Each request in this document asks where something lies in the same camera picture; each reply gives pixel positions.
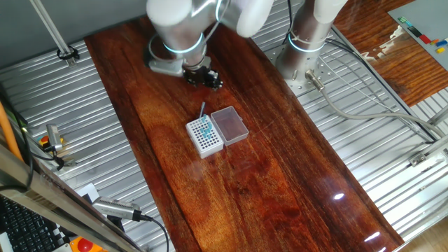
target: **metal frame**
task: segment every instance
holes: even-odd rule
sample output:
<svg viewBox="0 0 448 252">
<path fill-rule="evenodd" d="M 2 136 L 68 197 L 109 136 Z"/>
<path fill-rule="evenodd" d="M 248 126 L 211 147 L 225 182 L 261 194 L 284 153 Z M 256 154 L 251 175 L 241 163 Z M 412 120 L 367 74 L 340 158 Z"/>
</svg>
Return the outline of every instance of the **metal frame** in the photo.
<svg viewBox="0 0 448 252">
<path fill-rule="evenodd" d="M 0 161 L 0 186 L 24 185 L 27 182 L 29 167 L 1 145 Z M 68 196 L 67 193 L 74 192 L 63 183 L 58 183 L 59 179 L 51 172 L 45 173 L 45 170 L 43 167 L 41 174 L 34 172 L 29 191 L 5 190 L 1 194 L 108 251 L 141 251 L 126 234 L 95 209 L 90 207 L 88 211 Z"/>
<path fill-rule="evenodd" d="M 43 7 L 43 4 L 41 0 L 29 0 L 34 7 L 34 10 L 37 12 L 39 17 L 41 18 L 43 24 L 47 28 L 50 35 L 53 37 L 53 40 L 55 41 L 57 47 L 61 51 L 62 55 L 70 55 L 72 51 L 70 50 L 69 46 L 65 43 L 64 39 L 62 38 L 61 34 L 57 30 L 55 23 L 51 20 L 51 17 L 49 16 L 47 10 L 45 7 Z M 69 67 L 76 66 L 76 61 L 74 58 L 66 59 L 67 64 Z"/>
</svg>

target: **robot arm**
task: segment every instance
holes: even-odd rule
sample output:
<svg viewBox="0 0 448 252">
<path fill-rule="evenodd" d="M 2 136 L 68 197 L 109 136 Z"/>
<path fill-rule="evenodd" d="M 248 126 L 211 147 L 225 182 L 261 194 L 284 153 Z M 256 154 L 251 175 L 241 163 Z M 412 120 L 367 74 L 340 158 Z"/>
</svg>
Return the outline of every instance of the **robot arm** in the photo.
<svg viewBox="0 0 448 252">
<path fill-rule="evenodd" d="M 165 48 L 176 62 L 164 63 L 151 59 L 153 71 L 183 76 L 189 83 L 203 83 L 220 88 L 218 73 L 211 70 L 205 56 L 207 41 L 204 30 L 220 22 L 238 35 L 255 35 L 266 22 L 274 0 L 148 0 L 146 12 Z"/>
<path fill-rule="evenodd" d="M 337 14 L 347 0 L 305 0 L 294 17 L 285 50 L 276 67 L 287 80 L 305 82 L 305 73 L 314 70 Z"/>
</svg>

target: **corrugated metal panel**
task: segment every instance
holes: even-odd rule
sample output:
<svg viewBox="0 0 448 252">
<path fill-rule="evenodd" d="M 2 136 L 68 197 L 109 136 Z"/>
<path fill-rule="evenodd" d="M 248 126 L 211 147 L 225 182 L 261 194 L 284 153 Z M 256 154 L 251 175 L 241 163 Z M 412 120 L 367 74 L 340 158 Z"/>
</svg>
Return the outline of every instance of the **corrugated metal panel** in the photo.
<svg viewBox="0 0 448 252">
<path fill-rule="evenodd" d="M 266 55 L 274 61 L 278 53 L 273 52 L 279 51 L 281 47 L 268 50 Z M 385 88 L 386 84 L 380 83 L 353 55 L 327 44 L 322 49 L 321 60 L 365 94 L 373 98 L 370 90 L 375 92 L 395 112 L 409 110 L 398 103 Z M 322 78 L 328 95 L 343 111 L 360 115 L 387 112 L 386 108 L 341 81 L 324 64 L 319 63 L 318 67 L 316 75 Z M 421 172 L 422 168 L 413 168 L 409 159 L 429 145 L 401 120 L 347 120 L 338 116 L 310 84 L 300 88 L 297 98 L 404 240 L 413 238 L 447 215 L 447 208 L 439 207 L 448 199 L 447 163 L 441 160 L 436 165 L 425 164 L 428 169 L 425 172 Z"/>
<path fill-rule="evenodd" d="M 74 190 L 93 183 L 101 196 L 134 202 L 162 222 L 84 42 L 73 46 L 80 53 L 77 67 L 68 68 L 52 52 L 0 70 L 0 82 L 35 139 L 46 134 L 46 124 L 57 124 L 64 137 L 58 155 L 76 161 L 56 171 L 63 181 Z M 166 251 L 156 224 L 126 220 L 123 226 L 138 245 Z"/>
</svg>

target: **black cable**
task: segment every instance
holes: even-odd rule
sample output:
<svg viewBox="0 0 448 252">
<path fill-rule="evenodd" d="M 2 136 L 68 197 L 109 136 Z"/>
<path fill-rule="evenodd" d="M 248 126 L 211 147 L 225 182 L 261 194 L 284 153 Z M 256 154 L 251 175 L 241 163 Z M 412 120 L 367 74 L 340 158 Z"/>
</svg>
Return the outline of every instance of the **black cable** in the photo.
<svg viewBox="0 0 448 252">
<path fill-rule="evenodd" d="M 28 189 L 21 185 L 3 185 L 0 186 L 0 192 L 5 190 L 16 190 L 20 193 L 25 193 L 28 191 Z"/>
<path fill-rule="evenodd" d="M 289 29 L 286 32 L 285 39 L 283 40 L 282 45 L 285 44 L 286 39 L 288 38 L 289 33 L 291 32 L 291 28 L 293 27 L 293 7 L 291 7 L 291 0 L 287 0 L 288 2 L 288 11 L 289 11 Z"/>
<path fill-rule="evenodd" d="M 35 158 L 38 158 L 38 159 L 42 159 L 42 160 L 46 160 L 46 161 L 53 161 L 53 160 L 55 160 L 55 156 L 53 156 L 52 158 L 49 158 L 49 157 L 41 157 L 40 155 L 37 155 L 37 154 L 35 154 L 35 153 L 33 153 L 33 152 L 31 152 L 31 154 L 32 154 Z"/>
<path fill-rule="evenodd" d="M 141 219 L 142 219 L 143 221 L 152 221 L 152 222 L 154 222 L 155 224 L 159 225 L 160 228 L 162 228 L 163 232 L 165 233 L 165 239 L 167 240 L 167 252 L 169 252 L 168 233 L 167 233 L 167 231 L 165 230 L 165 228 L 163 227 L 163 225 L 160 224 L 160 222 L 156 221 L 153 217 L 146 216 L 146 215 L 143 215 L 143 214 L 141 215 Z"/>
</svg>

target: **wooden table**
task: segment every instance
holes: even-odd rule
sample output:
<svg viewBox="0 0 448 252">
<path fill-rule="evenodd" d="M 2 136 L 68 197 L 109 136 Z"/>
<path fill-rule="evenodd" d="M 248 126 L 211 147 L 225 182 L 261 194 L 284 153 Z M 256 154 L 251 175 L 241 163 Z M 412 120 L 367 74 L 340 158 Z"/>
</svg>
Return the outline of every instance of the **wooden table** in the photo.
<svg viewBox="0 0 448 252">
<path fill-rule="evenodd" d="M 223 27 L 213 35 L 208 55 L 224 81 L 214 92 L 146 68 L 153 33 L 142 18 L 85 42 L 177 251 L 403 243 L 252 41 Z M 208 114 L 234 106 L 250 133 L 201 160 L 185 125 L 203 101 Z"/>
<path fill-rule="evenodd" d="M 388 14 L 412 0 L 349 0 L 335 25 L 408 106 L 448 87 L 448 71 Z"/>
</svg>

